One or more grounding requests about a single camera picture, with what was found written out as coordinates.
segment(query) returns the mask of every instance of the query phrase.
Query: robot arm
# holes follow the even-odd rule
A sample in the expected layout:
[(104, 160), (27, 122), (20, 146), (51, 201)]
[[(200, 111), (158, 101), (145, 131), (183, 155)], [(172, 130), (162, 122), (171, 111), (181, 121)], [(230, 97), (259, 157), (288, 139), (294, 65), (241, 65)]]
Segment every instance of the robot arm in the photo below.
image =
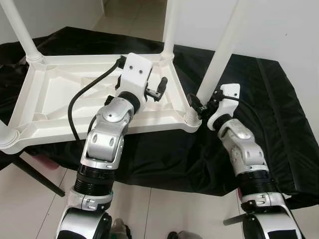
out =
[(109, 239), (112, 218), (105, 211), (112, 201), (124, 135), (134, 114), (145, 107), (147, 95), (153, 93), (158, 101), (167, 83), (164, 77), (157, 91), (147, 88), (151, 70), (151, 61), (134, 53), (128, 55), (116, 97), (108, 98), (109, 103), (97, 112), (96, 126), (88, 133), (57, 239)]
[(273, 183), (261, 147), (255, 142), (253, 133), (238, 119), (233, 119), (238, 102), (224, 98), (238, 99), (240, 86), (227, 84), (220, 89), (214, 92), (212, 101), (206, 106), (194, 95), (188, 99), (200, 116), (209, 110), (215, 112), (207, 126), (217, 131), (237, 179), (241, 207), (246, 214), (225, 220), (224, 224), (243, 222), (246, 239), (301, 239), (298, 225)]

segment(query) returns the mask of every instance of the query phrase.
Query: black cable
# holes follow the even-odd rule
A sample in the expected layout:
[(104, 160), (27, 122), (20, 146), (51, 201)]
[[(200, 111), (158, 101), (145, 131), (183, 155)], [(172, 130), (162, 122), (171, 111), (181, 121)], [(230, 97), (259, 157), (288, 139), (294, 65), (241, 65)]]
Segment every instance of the black cable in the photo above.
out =
[(267, 132), (265, 130), (265, 127), (263, 125), (263, 122), (262, 120), (260, 119), (258, 113), (256, 112), (256, 110), (250, 106), (250, 104), (248, 104), (246, 101), (242, 100), (242, 99), (238, 99), (238, 98), (235, 98), (235, 97), (231, 97), (231, 96), (223, 96), (224, 99), (229, 99), (229, 100), (233, 100), (233, 101), (238, 101), (240, 103), (242, 103), (245, 107), (247, 107), (253, 114), (254, 116), (256, 117), (256, 119), (258, 120), (258, 123), (260, 125), (260, 128), (262, 130), (262, 133), (263, 133), (263, 138), (264, 138), (264, 142), (265, 142), (265, 151), (266, 151), (266, 157), (265, 158), (269, 158), (269, 164), (270, 164), (270, 152), (269, 152), (269, 144), (268, 144), (268, 137), (267, 137)]
[(81, 89), (70, 101), (69, 107), (68, 107), (68, 120), (69, 120), (69, 124), (72, 130), (72, 133), (75, 137), (76, 142), (78, 143), (79, 149), (83, 148), (83, 145), (81, 143), (80, 137), (76, 131), (76, 128), (74, 126), (74, 122), (73, 122), (73, 118), (72, 118), (72, 109), (73, 109), (73, 105), (75, 103), (75, 101), (87, 90), (89, 90), (90, 88), (92, 88), (93, 86), (95, 86), (97, 83), (99, 83), (100, 81), (102, 81), (105, 77), (107, 77), (108, 75), (110, 75), (120, 64), (120, 59), (117, 59), (117, 61), (115, 62), (115, 64), (104, 74), (102, 74), (101, 76), (99, 76), (98, 78), (96, 78), (94, 81), (92, 81), (90, 84), (88, 84), (86, 87), (84, 87), (83, 89)]
[(90, 125), (89, 125), (89, 128), (88, 128), (88, 134), (92, 130), (92, 127), (93, 127), (93, 124), (94, 124), (95, 120), (96, 120), (96, 115), (94, 115), (94, 117), (91, 119), (91, 122), (90, 122)]

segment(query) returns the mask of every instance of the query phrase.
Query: black cloth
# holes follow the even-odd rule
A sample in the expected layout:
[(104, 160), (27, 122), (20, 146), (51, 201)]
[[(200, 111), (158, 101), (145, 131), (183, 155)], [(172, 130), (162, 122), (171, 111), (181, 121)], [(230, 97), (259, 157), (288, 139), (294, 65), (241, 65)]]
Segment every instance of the black cloth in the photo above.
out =
[[(66, 27), (37, 39), (44, 55), (160, 53), (163, 43), (140, 38)], [(196, 93), (213, 51), (176, 45), (174, 66), (186, 94)], [(18, 64), (18, 43), (0, 46), (0, 119), (8, 122), (27, 70)], [(240, 98), (258, 112), (267, 130), (269, 155), (253, 114), (239, 104), (234, 117), (255, 135), (282, 192), (294, 195), (293, 207), (318, 203), (319, 147), (293, 86), (276, 61), (232, 55), (219, 84), (239, 83)], [(30, 146), (31, 154), (46, 154), (64, 167), (77, 169), (75, 142)], [(222, 196), (236, 188), (228, 154), (203, 122), (196, 133), (183, 130), (125, 136), (116, 179), (161, 189)]]

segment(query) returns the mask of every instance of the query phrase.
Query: pink object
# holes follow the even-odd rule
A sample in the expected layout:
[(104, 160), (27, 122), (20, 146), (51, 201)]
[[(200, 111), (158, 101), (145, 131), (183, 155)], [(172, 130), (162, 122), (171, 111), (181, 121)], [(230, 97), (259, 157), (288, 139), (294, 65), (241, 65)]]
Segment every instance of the pink object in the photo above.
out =
[(241, 198), (243, 197), (241, 191), (240, 191), (240, 188), (237, 188), (237, 194), (238, 194), (238, 197), (239, 197), (239, 200), (241, 200)]
[(36, 155), (36, 156), (32, 156), (32, 158), (34, 158), (37, 161), (39, 161), (41, 164), (43, 164), (48, 169), (55, 170), (55, 169), (57, 169), (59, 167), (59, 164), (57, 164), (56, 162), (52, 161), (50, 158), (48, 158), (44, 154), (39, 154), (39, 155)]

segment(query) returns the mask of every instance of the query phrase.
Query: floor tile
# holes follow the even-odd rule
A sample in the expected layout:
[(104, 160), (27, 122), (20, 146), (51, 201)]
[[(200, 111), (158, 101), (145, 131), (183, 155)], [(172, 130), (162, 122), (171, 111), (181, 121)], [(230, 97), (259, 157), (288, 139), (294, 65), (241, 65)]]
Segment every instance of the floor tile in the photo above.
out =
[(66, 205), (68, 191), (74, 185), (75, 179), (76, 171), (68, 169), (60, 186), (65, 190), (66, 195), (63, 198), (55, 195), (36, 239), (55, 238), (57, 226)]
[[(68, 170), (61, 187), (68, 192), (74, 185), (75, 179), (76, 171)], [(115, 182), (113, 191), (114, 197), (108, 213), (113, 219), (123, 219), (129, 225), (133, 238), (144, 238), (150, 189)], [(55, 235), (58, 222), (66, 205), (66, 199), (67, 197), (54, 198), (37, 239), (52, 238), (52, 235)]]
[(113, 191), (114, 197), (108, 213), (113, 219), (123, 219), (130, 227), (133, 239), (143, 239), (151, 189), (115, 182)]
[(305, 238), (318, 239), (319, 237), (319, 205), (292, 210), (298, 226)]
[(105, 5), (105, 15), (134, 19), (140, 7), (139, 0), (108, 0)]
[(163, 31), (164, 26), (161, 22), (136, 19), (133, 22), (129, 35), (154, 41), (162, 41)]
[[(59, 185), (64, 168), (48, 170), (30, 156), (24, 159)], [(0, 171), (0, 238), (35, 239), (54, 193), (11, 164)]]
[(112, 34), (128, 35), (132, 25), (133, 19), (122, 17), (102, 17), (93, 30)]
[(141, 5), (138, 12), (137, 19), (144, 21), (158, 21), (164, 23), (165, 21), (166, 5), (164, 2), (150, 0)]
[(152, 189), (146, 239), (165, 239), (170, 231), (187, 230), (204, 239), (240, 239), (239, 224), (223, 220), (239, 214), (235, 191), (224, 197)]

